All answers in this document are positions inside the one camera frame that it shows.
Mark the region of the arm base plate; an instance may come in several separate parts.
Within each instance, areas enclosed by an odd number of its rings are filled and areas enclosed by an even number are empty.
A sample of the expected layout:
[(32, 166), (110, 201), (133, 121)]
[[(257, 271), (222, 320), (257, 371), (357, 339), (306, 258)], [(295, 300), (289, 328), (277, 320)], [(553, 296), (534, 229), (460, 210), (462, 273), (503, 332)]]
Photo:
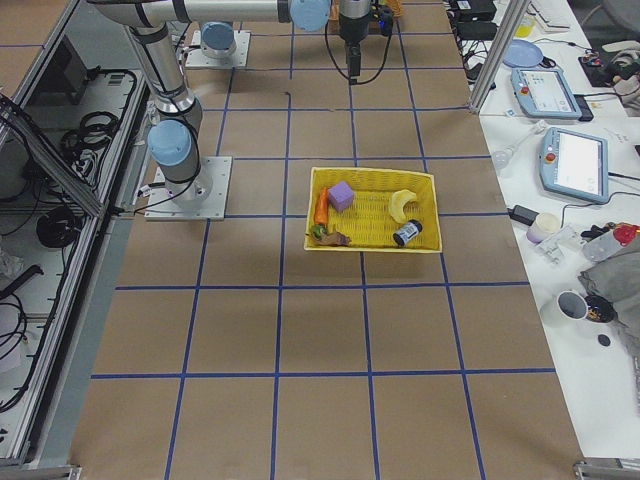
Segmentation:
[(177, 185), (169, 183), (153, 189), (149, 196), (150, 208), (143, 211), (150, 221), (221, 221), (225, 217), (233, 159), (230, 156), (201, 158), (201, 170), (189, 189), (176, 200)]
[(247, 30), (234, 30), (234, 41), (229, 50), (214, 50), (201, 40), (201, 31), (195, 30), (186, 48), (186, 69), (230, 70), (245, 68), (249, 56), (251, 34)]

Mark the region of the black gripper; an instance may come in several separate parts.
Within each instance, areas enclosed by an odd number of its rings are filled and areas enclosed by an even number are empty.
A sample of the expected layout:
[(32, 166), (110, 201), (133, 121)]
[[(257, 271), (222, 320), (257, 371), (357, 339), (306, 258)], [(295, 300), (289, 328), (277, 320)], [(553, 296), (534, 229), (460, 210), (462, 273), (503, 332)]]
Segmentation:
[(360, 42), (369, 34), (369, 28), (375, 23), (384, 37), (390, 37), (393, 31), (394, 11), (381, 1), (346, 0), (338, 6), (339, 36), (346, 43), (345, 57), (347, 80), (357, 84), (361, 75)]

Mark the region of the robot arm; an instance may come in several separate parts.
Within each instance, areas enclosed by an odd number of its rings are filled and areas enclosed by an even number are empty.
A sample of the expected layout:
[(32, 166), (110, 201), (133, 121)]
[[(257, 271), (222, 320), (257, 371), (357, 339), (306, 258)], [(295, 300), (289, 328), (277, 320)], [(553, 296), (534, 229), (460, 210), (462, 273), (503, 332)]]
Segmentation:
[(235, 21), (293, 23), (315, 31), (329, 19), (329, 1), (94, 1), (107, 19), (122, 25), (151, 89), (161, 121), (151, 128), (148, 145), (165, 178), (169, 199), (206, 198), (211, 177), (198, 152), (202, 107), (186, 84), (167, 23)]

